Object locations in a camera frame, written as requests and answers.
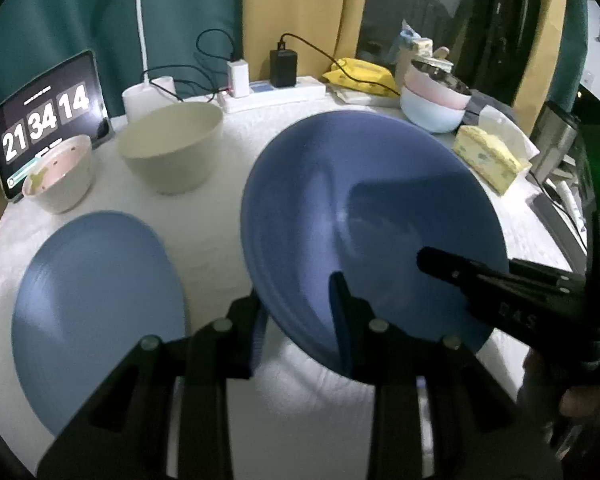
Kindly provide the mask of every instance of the white tablecloth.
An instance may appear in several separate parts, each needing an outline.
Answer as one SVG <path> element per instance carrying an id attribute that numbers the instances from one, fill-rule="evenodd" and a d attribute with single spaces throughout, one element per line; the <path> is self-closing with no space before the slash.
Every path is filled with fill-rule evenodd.
<path id="1" fill-rule="evenodd" d="M 18 382 L 11 353 L 11 316 L 20 279 L 40 245 L 61 225 L 91 211 L 111 209 L 138 216 L 162 239 L 184 286 L 189 327 L 196 330 L 223 316 L 232 300 L 250 291 L 238 212 L 258 154 L 290 124 L 336 108 L 343 106 L 328 96 L 227 115 L 218 169 L 208 182 L 187 194 L 161 196 L 143 187 L 117 155 L 114 139 L 94 152 L 96 182 L 75 210 L 52 216 L 26 200 L 8 206 L 0 223 L 0 433 L 30 470 L 35 470 L 52 437 Z M 376 111 L 402 116 L 399 110 Z M 442 139 L 452 141 L 451 136 Z M 502 198 L 485 190 L 502 224 L 510 258 L 569 269 L 526 205 L 537 188 L 516 183 Z M 525 354 L 523 344 L 495 331 L 478 356 L 514 396 L 522 383 Z M 372 397 L 373 388 L 323 368 L 270 322 L 256 376 L 228 385 L 236 479 L 365 478 Z"/>

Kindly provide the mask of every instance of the table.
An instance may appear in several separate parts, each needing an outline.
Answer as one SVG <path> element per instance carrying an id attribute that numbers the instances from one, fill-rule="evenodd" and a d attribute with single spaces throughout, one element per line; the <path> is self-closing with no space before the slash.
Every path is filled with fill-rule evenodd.
<path id="1" fill-rule="evenodd" d="M 34 471 L 52 436 L 30 408 L 11 353 L 11 316 L 18 284 L 40 245 L 69 220 L 95 210 L 120 210 L 149 224 L 162 239 L 182 280 L 194 331 L 223 316 L 249 293 L 239 240 L 242 189 L 258 154 L 290 124 L 343 106 L 332 96 L 226 116 L 220 165 L 193 192 L 161 196 L 136 180 L 113 139 L 94 152 L 96 181 L 74 210 L 52 216 L 26 200 L 10 204 L 0 223 L 0 434 Z M 400 110 L 378 113 L 403 117 Z M 113 121 L 114 128 L 125 124 Z M 450 146 L 453 136 L 440 136 Z M 526 203 L 538 193 L 517 182 L 504 197 L 483 184 L 500 219 L 510 258 L 568 270 L 544 226 Z M 478 357 L 513 397 L 522 384 L 526 346 L 494 331 Z M 268 324 L 262 365 L 251 381 L 230 381 L 228 402 L 234 473 L 246 479 L 365 477 L 373 388 L 322 367 Z"/>

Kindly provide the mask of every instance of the plate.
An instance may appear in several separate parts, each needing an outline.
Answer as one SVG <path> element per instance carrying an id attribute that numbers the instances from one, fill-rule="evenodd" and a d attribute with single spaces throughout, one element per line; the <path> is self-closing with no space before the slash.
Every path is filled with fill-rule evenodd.
<path id="1" fill-rule="evenodd" d="M 406 333 L 459 335 L 477 352 L 491 328 L 466 311 L 458 288 L 420 272 L 416 255 L 432 246 L 509 268 L 496 213 L 464 163 L 419 127 L 372 112 L 315 115 L 273 139 L 248 177 L 240 230 L 264 307 L 341 374 L 332 272 Z"/>
<path id="2" fill-rule="evenodd" d="M 185 301 L 157 235 L 117 212 L 81 216 L 33 257 L 11 330 L 16 372 L 54 435 L 147 334 L 185 336 Z"/>

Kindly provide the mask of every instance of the curtain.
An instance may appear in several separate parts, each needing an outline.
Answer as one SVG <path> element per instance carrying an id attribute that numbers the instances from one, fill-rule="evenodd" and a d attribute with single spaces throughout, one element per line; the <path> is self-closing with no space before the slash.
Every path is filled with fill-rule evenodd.
<path id="1" fill-rule="evenodd" d="M 576 100 L 589 44 L 589 11 L 587 0 L 567 0 L 562 28 L 560 54 L 554 79 L 547 96 L 563 110 L 570 112 Z"/>
<path id="2" fill-rule="evenodd" d="M 520 128 L 528 135 L 546 101 L 554 76 L 567 0 L 540 0 L 538 30 L 525 75 L 513 103 Z"/>
<path id="3" fill-rule="evenodd" d="M 150 66 L 196 64 L 224 84 L 224 62 L 199 56 L 195 41 L 203 29 L 219 27 L 239 46 L 241 0 L 142 0 L 142 11 Z M 231 51 L 222 34 L 205 36 L 203 47 L 223 55 Z M 0 6 L 0 102 L 87 48 L 95 51 L 109 114 L 123 114 L 120 94 L 139 82 L 142 72 L 134 0 L 5 0 Z M 208 86 L 191 70 L 166 73 Z"/>
<path id="4" fill-rule="evenodd" d="M 244 59 L 252 80 L 269 77 L 269 52 L 283 32 L 305 38 L 325 52 L 354 57 L 365 0 L 242 0 Z M 303 43 L 289 39 L 298 53 L 298 75 L 319 76 L 331 62 Z"/>

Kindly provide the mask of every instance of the yellow curtain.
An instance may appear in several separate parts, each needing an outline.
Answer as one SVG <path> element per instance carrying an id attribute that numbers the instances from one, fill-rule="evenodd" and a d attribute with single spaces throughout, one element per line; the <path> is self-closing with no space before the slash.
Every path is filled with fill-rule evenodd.
<path id="1" fill-rule="evenodd" d="M 554 77 L 566 4 L 567 0 L 540 0 L 538 30 L 513 102 L 520 128 L 527 135 L 534 127 Z"/>
<path id="2" fill-rule="evenodd" d="M 242 44 L 251 80 L 269 77 L 269 52 L 283 32 L 292 32 L 328 54 L 354 57 L 365 0 L 242 0 Z M 290 38 L 298 53 L 298 75 L 319 76 L 331 63 Z"/>

